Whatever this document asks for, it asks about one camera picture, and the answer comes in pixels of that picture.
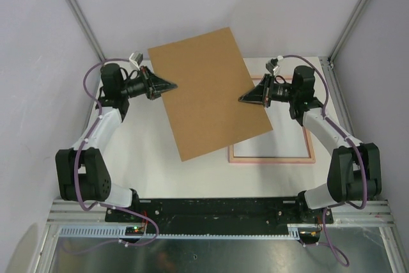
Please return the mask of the brown cardboard backing board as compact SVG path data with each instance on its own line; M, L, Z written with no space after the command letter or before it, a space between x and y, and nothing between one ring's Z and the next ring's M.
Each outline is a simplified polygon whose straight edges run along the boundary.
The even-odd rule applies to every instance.
M254 83L230 28L148 54L154 73L177 85L162 100L182 161L272 130L263 106L239 101Z

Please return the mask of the pink wooden picture frame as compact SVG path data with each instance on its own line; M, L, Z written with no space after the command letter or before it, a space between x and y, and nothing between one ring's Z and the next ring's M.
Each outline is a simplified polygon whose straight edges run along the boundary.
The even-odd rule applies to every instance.
M233 144L228 162L236 164L314 164L311 133L292 120L289 105L272 102L266 109L273 130Z

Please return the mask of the sunflower photo print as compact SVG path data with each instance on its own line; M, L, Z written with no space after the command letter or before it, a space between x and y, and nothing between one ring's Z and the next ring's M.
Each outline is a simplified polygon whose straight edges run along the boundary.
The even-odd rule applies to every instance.
M311 136L302 127L274 129L241 141L232 147L234 158L310 159L314 156Z

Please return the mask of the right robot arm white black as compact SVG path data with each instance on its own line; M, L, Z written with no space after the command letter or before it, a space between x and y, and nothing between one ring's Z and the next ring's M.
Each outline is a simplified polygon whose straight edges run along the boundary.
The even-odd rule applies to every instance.
M343 204L363 210L368 199L382 190L379 148L353 137L326 113L326 105L315 95L318 74L313 67L297 66L291 82L286 82L271 70L238 99L266 108L272 102L289 104L291 119L309 130L330 154L327 181L298 194L295 216L301 222L311 222L318 209Z

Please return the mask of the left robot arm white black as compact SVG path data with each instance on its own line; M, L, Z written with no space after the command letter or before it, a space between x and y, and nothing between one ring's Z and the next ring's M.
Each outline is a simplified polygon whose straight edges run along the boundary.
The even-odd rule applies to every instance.
M177 88L175 83L155 75L147 66L136 61L131 63L135 66L131 73L117 63L101 66L102 87L99 96L94 98L98 112L94 122L72 147L59 150L55 157L63 200L76 201L85 211L90 210L85 201L119 207L120 216L129 222L141 214L141 206L135 202L136 192L112 183L103 153L123 123L131 98L144 95L155 100Z

